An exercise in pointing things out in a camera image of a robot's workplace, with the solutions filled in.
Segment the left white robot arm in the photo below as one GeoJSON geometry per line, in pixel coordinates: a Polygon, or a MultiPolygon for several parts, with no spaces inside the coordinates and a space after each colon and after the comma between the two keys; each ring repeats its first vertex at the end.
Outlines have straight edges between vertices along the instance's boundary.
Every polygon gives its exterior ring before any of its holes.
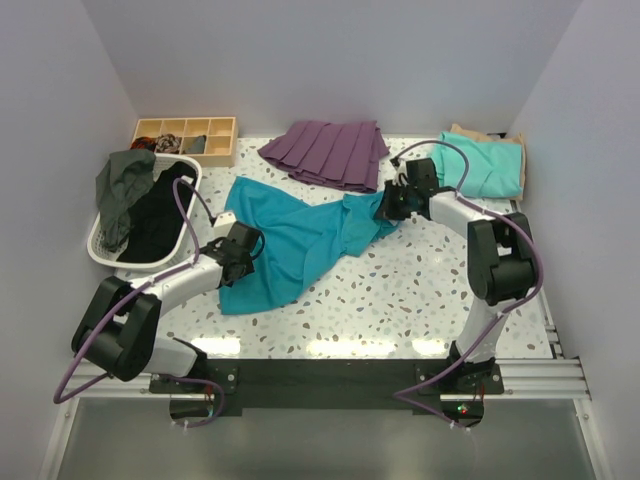
{"type": "Polygon", "coordinates": [[[103,280],[72,338],[72,351],[121,381],[158,374],[171,376],[185,392],[200,390],[207,380],[206,355],[187,341],[160,338],[159,321],[191,298],[252,274],[264,246],[260,230],[235,222],[225,236],[201,247],[195,260],[133,281],[103,280]]]}

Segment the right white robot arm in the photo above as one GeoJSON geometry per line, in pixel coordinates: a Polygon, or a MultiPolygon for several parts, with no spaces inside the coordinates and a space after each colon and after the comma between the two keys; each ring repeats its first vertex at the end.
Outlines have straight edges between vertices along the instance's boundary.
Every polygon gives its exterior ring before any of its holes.
{"type": "Polygon", "coordinates": [[[438,183],[434,162],[392,160],[396,175],[385,182],[375,216],[401,221],[419,214],[466,240],[467,282],[473,301],[452,343],[447,367],[423,385],[469,392],[492,374],[496,348],[510,313],[541,289],[543,270],[525,215],[482,208],[438,183]]]}

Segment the teal t shirt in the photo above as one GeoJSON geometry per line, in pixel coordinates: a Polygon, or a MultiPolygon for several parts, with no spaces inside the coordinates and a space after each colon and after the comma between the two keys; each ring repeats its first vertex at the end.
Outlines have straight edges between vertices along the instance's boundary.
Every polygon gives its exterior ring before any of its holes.
{"type": "Polygon", "coordinates": [[[254,314],[288,305],[340,258],[358,257],[394,233],[398,222],[375,217],[381,200],[380,192],[346,194],[313,206],[275,187],[236,178],[225,209],[260,230],[265,247],[254,261],[254,273],[219,290],[221,313],[254,314]]]}

